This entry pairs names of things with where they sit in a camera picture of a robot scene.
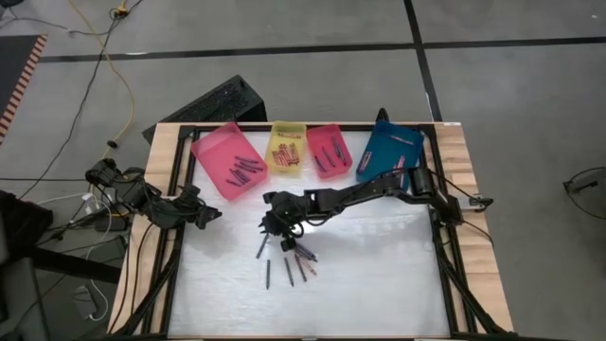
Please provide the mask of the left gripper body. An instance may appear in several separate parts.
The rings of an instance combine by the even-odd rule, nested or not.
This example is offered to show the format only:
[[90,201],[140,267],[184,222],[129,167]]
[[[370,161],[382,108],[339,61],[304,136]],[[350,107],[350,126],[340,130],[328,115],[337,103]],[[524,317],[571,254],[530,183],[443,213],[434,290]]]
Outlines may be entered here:
[[200,189],[196,186],[186,184],[181,186],[181,190],[180,195],[171,201],[175,211],[169,215],[169,228],[176,228],[183,222],[194,223],[200,208],[206,206],[205,201],[199,197]]

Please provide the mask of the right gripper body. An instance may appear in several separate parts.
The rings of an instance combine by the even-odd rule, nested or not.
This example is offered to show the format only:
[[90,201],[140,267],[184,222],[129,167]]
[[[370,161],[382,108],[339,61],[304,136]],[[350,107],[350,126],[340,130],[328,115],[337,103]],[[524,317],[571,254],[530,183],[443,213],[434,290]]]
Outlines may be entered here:
[[272,235],[282,237],[302,237],[302,223],[307,219],[307,209],[312,205],[312,192],[305,190],[301,196],[288,191],[270,191],[262,195],[262,200],[271,207],[262,220],[272,227]]

